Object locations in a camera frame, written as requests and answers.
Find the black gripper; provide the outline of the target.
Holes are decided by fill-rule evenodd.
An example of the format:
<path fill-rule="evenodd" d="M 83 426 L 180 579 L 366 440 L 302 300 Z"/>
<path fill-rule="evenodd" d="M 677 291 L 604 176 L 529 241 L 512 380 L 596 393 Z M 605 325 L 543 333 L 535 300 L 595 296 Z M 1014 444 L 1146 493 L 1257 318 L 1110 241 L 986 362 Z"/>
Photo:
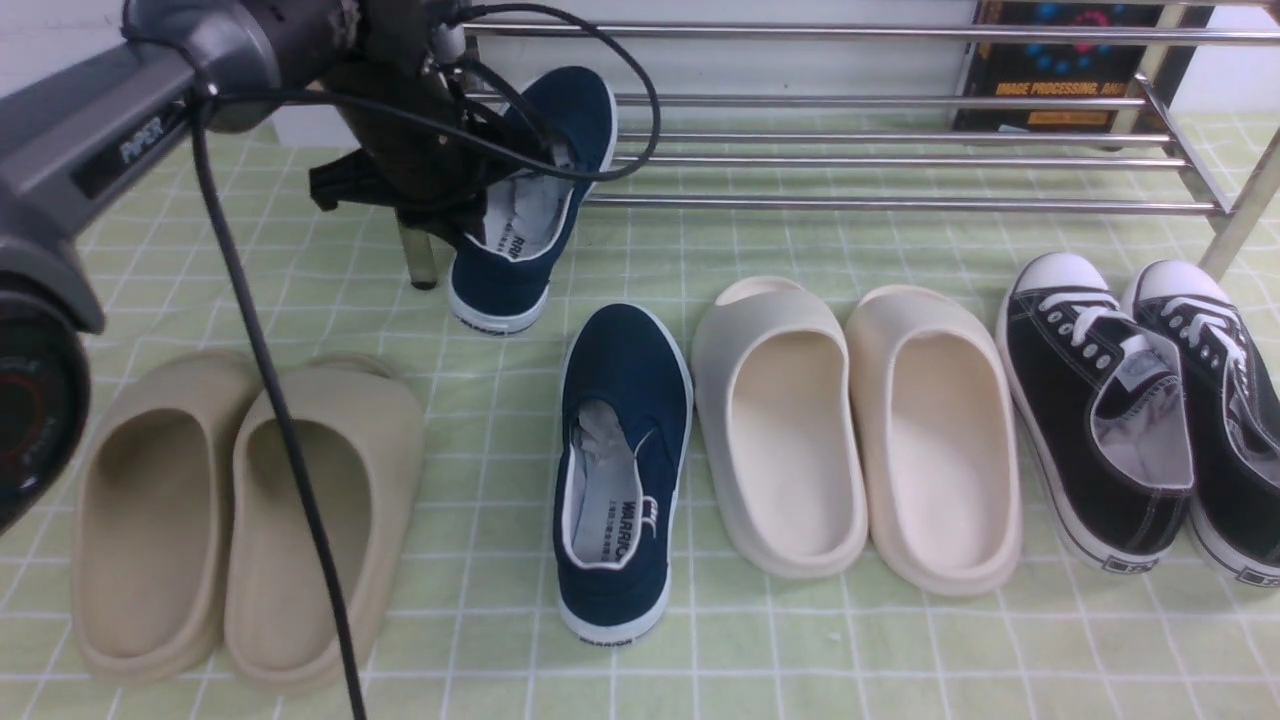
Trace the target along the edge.
<path fill-rule="evenodd" d="M 419 118 L 518 149 L 509 120 L 466 97 L 452 77 L 465 54 L 467 1 L 342 1 L 335 38 L 346 55 L 320 90 L 379 102 L 339 109 L 358 149 L 308 173 L 324 211 L 343 202 L 392 208 L 406 225 L 449 243 L 485 237 L 489 193 L 515 168 L 419 124 Z"/>

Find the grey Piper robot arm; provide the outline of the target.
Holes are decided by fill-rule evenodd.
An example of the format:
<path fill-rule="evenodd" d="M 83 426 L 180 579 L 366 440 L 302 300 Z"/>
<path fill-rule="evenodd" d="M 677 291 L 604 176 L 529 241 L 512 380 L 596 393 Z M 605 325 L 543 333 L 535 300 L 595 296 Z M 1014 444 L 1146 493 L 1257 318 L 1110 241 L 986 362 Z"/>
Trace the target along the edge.
<path fill-rule="evenodd" d="M 63 474 L 90 413 L 81 338 L 105 327 L 77 237 L 189 137 L 241 133 L 311 85 L 413 115 L 340 105 L 358 150 L 310 173 L 325 211 L 361 202 L 411 213 L 468 201 L 513 170 L 430 131 L 466 131 L 547 159 L 541 122 L 517 102 L 503 117 L 467 97 L 475 70 L 460 32 L 466 1 L 128 1 L 123 44 L 3 100 L 3 527 L 19 521 Z"/>

